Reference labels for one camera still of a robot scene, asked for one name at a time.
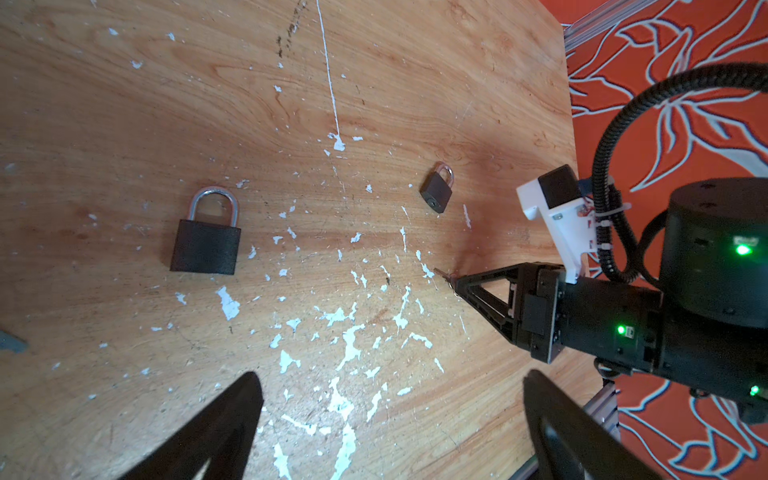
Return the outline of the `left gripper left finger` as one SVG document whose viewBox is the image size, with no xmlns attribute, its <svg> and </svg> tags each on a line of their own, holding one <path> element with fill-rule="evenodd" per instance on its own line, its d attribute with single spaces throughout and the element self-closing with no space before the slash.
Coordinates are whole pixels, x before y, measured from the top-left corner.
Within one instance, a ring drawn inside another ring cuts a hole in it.
<svg viewBox="0 0 768 480">
<path fill-rule="evenodd" d="M 253 446 L 264 397 L 248 371 L 123 479 L 241 479 Z"/>
</svg>

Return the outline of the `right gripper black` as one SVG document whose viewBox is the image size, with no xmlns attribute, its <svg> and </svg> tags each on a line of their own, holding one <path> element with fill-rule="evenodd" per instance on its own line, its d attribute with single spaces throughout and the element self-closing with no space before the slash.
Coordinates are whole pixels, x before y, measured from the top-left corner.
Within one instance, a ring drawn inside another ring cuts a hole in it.
<svg viewBox="0 0 768 480">
<path fill-rule="evenodd" d="M 564 276 L 553 265 L 524 263 L 455 272 L 449 283 L 502 337 L 536 360 L 550 364 L 567 347 L 621 373 L 652 372 L 661 345 L 661 293 L 591 278 L 571 284 Z M 511 307 L 504 300 L 513 290 Z"/>
</svg>

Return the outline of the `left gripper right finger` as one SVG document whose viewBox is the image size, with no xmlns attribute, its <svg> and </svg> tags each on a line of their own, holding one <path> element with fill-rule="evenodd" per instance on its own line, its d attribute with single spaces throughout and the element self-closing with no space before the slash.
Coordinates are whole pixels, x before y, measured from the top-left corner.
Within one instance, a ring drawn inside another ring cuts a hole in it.
<svg viewBox="0 0 768 480">
<path fill-rule="evenodd" d="M 536 479 L 658 479 L 620 442 L 617 391 L 606 383 L 584 406 L 538 370 L 523 380 Z"/>
</svg>

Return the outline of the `black padlock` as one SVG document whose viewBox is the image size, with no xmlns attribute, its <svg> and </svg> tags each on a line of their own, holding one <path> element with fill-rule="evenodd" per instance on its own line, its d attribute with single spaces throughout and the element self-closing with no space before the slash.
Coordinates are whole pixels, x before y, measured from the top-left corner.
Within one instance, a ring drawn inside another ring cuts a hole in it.
<svg viewBox="0 0 768 480">
<path fill-rule="evenodd" d="M 209 195 L 219 195 L 229 201 L 231 211 L 227 225 L 196 220 L 200 201 Z M 239 203 L 231 191 L 220 186 L 199 189 L 190 200 L 186 217 L 179 221 L 170 270 L 234 275 L 241 238 L 238 217 Z"/>
<path fill-rule="evenodd" d="M 436 213 L 442 214 L 445 211 L 452 195 L 454 180 L 452 168 L 445 162 L 439 162 L 421 186 L 423 200 Z"/>
</svg>

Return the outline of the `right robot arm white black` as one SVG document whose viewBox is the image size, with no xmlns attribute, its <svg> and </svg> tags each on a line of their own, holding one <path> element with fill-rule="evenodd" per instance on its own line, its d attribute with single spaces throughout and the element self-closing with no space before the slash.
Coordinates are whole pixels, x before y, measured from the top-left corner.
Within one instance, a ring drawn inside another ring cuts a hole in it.
<svg viewBox="0 0 768 480">
<path fill-rule="evenodd" d="M 664 101 L 716 88 L 765 93 L 767 67 L 735 62 L 673 75 L 633 98 L 595 152 L 591 186 L 557 168 L 521 186 L 560 264 L 521 263 L 451 276 L 454 292 L 510 344 L 551 363 L 570 348 L 607 381 L 636 372 L 735 403 L 767 419 L 767 182 L 715 178 L 674 190 L 641 235 L 609 174 L 628 127 Z"/>
</svg>

